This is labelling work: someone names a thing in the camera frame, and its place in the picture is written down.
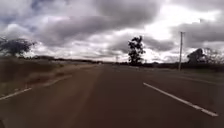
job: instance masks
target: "tree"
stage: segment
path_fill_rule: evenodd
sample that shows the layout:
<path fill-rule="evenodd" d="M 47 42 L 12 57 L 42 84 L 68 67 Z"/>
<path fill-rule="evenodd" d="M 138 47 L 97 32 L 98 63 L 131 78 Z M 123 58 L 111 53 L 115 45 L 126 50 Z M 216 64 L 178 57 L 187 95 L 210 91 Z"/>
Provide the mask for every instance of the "tree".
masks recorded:
<path fill-rule="evenodd" d="M 217 50 L 213 50 L 211 48 L 205 48 L 205 61 L 208 64 L 223 64 L 224 63 L 224 55 Z"/>
<path fill-rule="evenodd" d="M 189 63 L 198 64 L 199 62 L 203 61 L 204 56 L 205 55 L 203 54 L 203 50 L 201 48 L 198 48 L 197 50 L 190 53 L 187 58 L 189 59 Z"/>
<path fill-rule="evenodd" d="M 26 39 L 4 39 L 0 38 L 0 53 L 4 56 L 22 56 L 24 53 L 29 52 L 31 46 L 36 42 L 28 41 Z"/>
<path fill-rule="evenodd" d="M 131 65 L 138 65 L 142 62 L 141 55 L 145 53 L 142 45 L 142 36 L 134 37 L 131 41 L 129 41 L 129 62 Z"/>

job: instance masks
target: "gray cloud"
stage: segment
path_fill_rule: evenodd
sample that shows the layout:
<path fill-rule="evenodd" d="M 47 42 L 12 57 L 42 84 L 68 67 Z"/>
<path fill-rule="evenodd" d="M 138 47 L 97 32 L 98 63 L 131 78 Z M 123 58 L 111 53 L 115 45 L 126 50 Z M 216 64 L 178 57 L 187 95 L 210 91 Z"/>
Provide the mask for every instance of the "gray cloud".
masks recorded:
<path fill-rule="evenodd" d="M 123 35 L 118 37 L 114 40 L 109 49 L 114 51 L 121 51 L 123 53 L 129 52 L 128 41 L 131 40 L 133 37 L 132 35 Z M 152 37 L 144 36 L 143 35 L 143 44 L 145 48 L 149 48 L 151 50 L 160 52 L 160 51 L 169 51 L 174 48 L 174 42 L 167 40 L 167 41 L 158 41 L 153 39 Z"/>
<path fill-rule="evenodd" d="M 83 40 L 93 34 L 139 27 L 151 22 L 159 10 L 159 4 L 155 0 L 135 2 L 129 0 L 89 0 L 87 3 L 89 5 L 86 7 L 88 8 L 72 2 L 68 5 L 63 4 L 63 7 L 54 6 L 52 9 L 48 9 L 47 11 L 54 8 L 69 8 L 73 4 L 74 8 L 78 6 L 81 10 L 75 13 L 65 9 L 66 14 L 62 14 L 65 19 L 48 22 L 44 28 L 38 31 L 38 37 L 41 41 L 50 45 L 59 45 L 69 40 Z"/>
<path fill-rule="evenodd" d="M 223 10 L 223 0 L 172 0 L 173 3 L 200 11 Z"/>
<path fill-rule="evenodd" d="M 170 40 L 158 41 L 151 37 L 145 37 L 143 42 L 152 50 L 169 51 L 174 48 L 174 42 Z"/>
<path fill-rule="evenodd" d="M 193 24 L 182 24 L 173 28 L 173 33 L 184 31 L 184 42 L 186 47 L 199 48 L 209 42 L 224 42 L 224 27 L 223 20 L 219 19 L 216 22 L 202 22 Z"/>

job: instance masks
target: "cloud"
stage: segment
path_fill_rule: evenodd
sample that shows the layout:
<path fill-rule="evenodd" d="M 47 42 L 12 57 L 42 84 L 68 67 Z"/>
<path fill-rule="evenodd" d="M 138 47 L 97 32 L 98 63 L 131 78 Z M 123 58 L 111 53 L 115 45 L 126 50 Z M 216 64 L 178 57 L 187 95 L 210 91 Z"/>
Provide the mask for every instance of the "cloud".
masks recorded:
<path fill-rule="evenodd" d="M 29 14 L 31 3 L 32 0 L 1 0 L 0 19 L 7 21 Z"/>
<path fill-rule="evenodd" d="M 172 0 L 172 3 L 180 4 L 200 11 L 223 10 L 223 0 Z"/>
<path fill-rule="evenodd" d="M 173 28 L 173 33 L 178 33 L 179 31 L 185 32 L 185 46 L 189 48 L 200 48 L 204 47 L 208 42 L 211 45 L 214 42 L 224 42 L 224 30 L 222 29 L 224 23 L 222 21 L 219 19 L 215 22 L 204 21 L 201 23 L 182 24 Z"/>
<path fill-rule="evenodd" d="M 145 37 L 143 42 L 152 50 L 155 51 L 169 51 L 175 46 L 174 42 L 171 40 L 155 40 L 151 37 Z"/>
<path fill-rule="evenodd" d="M 122 53 L 127 54 L 130 51 L 130 48 L 128 46 L 128 41 L 136 36 L 138 35 L 125 34 L 118 37 L 115 36 L 114 38 L 112 38 L 113 41 L 111 41 L 114 43 L 109 46 L 109 49 L 114 51 L 121 51 Z M 143 44 L 144 44 L 143 46 L 144 48 L 151 49 L 157 52 L 169 51 L 169 50 L 172 50 L 175 46 L 174 42 L 170 40 L 159 41 L 159 40 L 153 39 L 152 37 L 144 36 L 144 35 L 143 35 Z"/>
<path fill-rule="evenodd" d="M 68 2 L 54 1 L 51 8 L 42 9 L 45 10 L 42 13 L 50 12 L 60 19 L 48 20 L 43 23 L 44 27 L 38 29 L 37 35 L 42 42 L 60 45 L 71 40 L 84 40 L 94 34 L 140 27 L 152 22 L 160 7 L 155 0 L 84 0 L 86 6 L 80 1 Z"/>

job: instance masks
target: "road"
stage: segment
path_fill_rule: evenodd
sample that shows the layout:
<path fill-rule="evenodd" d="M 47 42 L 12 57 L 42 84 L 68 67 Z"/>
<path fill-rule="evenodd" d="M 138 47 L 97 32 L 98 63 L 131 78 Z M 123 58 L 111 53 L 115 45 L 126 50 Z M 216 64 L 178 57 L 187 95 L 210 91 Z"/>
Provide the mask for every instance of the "road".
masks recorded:
<path fill-rule="evenodd" d="M 99 65 L 0 101 L 0 118 L 6 128 L 223 128 L 223 82 Z"/>

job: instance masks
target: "dashed center line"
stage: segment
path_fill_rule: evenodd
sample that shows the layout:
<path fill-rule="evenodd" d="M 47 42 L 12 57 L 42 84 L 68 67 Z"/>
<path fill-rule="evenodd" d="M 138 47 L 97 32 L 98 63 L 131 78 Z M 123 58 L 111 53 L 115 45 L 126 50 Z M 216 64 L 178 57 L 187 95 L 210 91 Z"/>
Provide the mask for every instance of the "dashed center line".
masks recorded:
<path fill-rule="evenodd" d="M 212 116 L 212 117 L 217 117 L 217 116 L 218 116 L 218 114 L 215 113 L 215 112 L 206 110 L 206 109 L 204 109 L 204 108 L 202 108 L 202 107 L 200 107 L 200 106 L 198 106 L 198 105 L 195 105 L 195 104 L 193 104 L 193 103 L 191 103 L 191 102 L 189 102 L 189 101 L 186 101 L 186 100 L 181 99 L 181 98 L 179 98 L 179 97 L 177 97 L 177 96 L 174 96 L 174 95 L 172 95 L 172 94 L 170 94 L 170 93 L 167 93 L 167 92 L 165 92 L 165 91 L 163 91 L 163 90 L 160 90 L 159 88 L 156 88 L 156 87 L 154 87 L 154 86 L 151 86 L 151 85 L 149 85 L 149 84 L 147 84 L 147 83 L 143 83 L 143 84 L 144 84 L 145 86 L 147 86 L 147 87 L 153 89 L 153 90 L 156 90 L 156 91 L 158 91 L 158 92 L 160 92 L 160 93 L 162 93 L 162 94 L 164 94 L 164 95 L 166 95 L 166 96 L 168 96 L 168 97 L 170 97 L 170 98 L 173 98 L 173 99 L 175 99 L 175 100 L 177 100 L 177 101 L 179 101 L 179 102 L 181 102 L 181 103 L 184 103 L 184 104 L 186 104 L 186 105 L 188 105 L 188 106 L 190 106 L 190 107 L 192 107 L 192 108 L 194 108 L 194 109 L 196 109 L 196 110 L 199 110 L 199 111 L 201 111 L 201 112 L 203 112 L 203 113 L 205 113 L 205 114 L 207 114 L 207 115 L 209 115 L 209 116 Z"/>

